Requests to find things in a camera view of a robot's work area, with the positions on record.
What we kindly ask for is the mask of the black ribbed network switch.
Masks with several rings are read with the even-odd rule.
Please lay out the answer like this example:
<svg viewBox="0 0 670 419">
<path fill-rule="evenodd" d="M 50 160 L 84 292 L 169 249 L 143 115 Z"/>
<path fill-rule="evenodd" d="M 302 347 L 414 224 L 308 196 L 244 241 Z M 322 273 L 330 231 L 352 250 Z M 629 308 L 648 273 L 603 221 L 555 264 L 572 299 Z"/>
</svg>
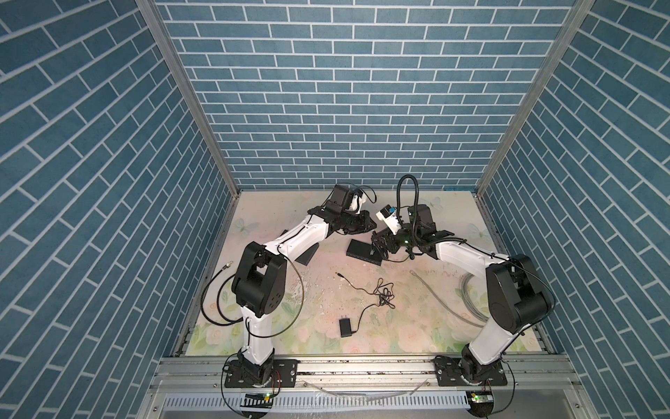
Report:
<svg viewBox="0 0 670 419">
<path fill-rule="evenodd" d="M 378 266 L 381 266 L 383 261 L 382 254 L 376 247 L 356 239 L 350 241 L 347 247 L 347 257 Z"/>
</svg>

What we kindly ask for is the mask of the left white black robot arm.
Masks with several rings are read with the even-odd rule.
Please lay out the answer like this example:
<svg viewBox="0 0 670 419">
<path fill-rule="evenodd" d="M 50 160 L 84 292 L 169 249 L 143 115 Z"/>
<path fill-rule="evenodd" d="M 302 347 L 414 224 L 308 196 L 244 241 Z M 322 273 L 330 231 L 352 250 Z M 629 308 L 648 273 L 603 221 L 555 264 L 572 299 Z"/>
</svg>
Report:
<svg viewBox="0 0 670 419">
<path fill-rule="evenodd" d="M 333 233 L 359 235 L 377 227 L 370 213 L 332 213 L 314 208 L 297 226 L 264 244 L 249 243 L 243 251 L 233 280 L 232 291 L 244 326 L 243 358 L 261 366 L 274 356 L 270 315 L 284 298 L 289 266 Z"/>
</svg>

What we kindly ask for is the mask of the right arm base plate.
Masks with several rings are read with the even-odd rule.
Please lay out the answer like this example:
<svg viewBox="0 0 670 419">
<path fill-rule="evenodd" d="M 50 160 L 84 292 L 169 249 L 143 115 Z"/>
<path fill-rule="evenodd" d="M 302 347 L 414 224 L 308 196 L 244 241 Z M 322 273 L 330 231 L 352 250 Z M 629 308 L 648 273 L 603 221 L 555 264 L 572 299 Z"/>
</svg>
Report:
<svg viewBox="0 0 670 419">
<path fill-rule="evenodd" d="M 508 379 L 501 361 L 481 365 L 474 358 L 452 358 L 438 355 L 433 360 L 436 380 L 440 387 L 504 387 Z"/>
</svg>

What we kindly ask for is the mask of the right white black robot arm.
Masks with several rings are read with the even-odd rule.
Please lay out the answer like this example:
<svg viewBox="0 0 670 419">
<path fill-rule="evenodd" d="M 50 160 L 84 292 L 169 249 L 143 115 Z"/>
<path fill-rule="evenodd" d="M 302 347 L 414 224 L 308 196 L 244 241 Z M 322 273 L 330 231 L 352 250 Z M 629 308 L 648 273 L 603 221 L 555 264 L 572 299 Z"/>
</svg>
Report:
<svg viewBox="0 0 670 419">
<path fill-rule="evenodd" d="M 555 304 L 553 292 L 532 259 L 524 254 L 506 256 L 485 251 L 446 231 L 417 238 L 407 230 L 394 233 L 385 229 L 372 235 L 372 245 L 383 255 L 402 248 L 413 254 L 417 249 L 486 281 L 490 317 L 464 347 L 463 366 L 488 367 L 500 361 L 513 341 L 545 319 Z"/>
</svg>

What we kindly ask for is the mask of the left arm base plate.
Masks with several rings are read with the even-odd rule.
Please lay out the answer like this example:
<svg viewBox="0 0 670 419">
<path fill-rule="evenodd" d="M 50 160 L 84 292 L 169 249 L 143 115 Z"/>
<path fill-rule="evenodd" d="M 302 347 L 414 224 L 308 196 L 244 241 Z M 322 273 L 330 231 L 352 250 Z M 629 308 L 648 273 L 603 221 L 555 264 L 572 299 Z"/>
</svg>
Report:
<svg viewBox="0 0 670 419">
<path fill-rule="evenodd" d="M 275 386 L 294 388 L 298 375 L 298 360 L 268 359 L 261 365 L 251 363 L 246 358 L 229 361 L 223 376 L 226 389 L 251 389 L 267 387 L 275 380 Z"/>
</svg>

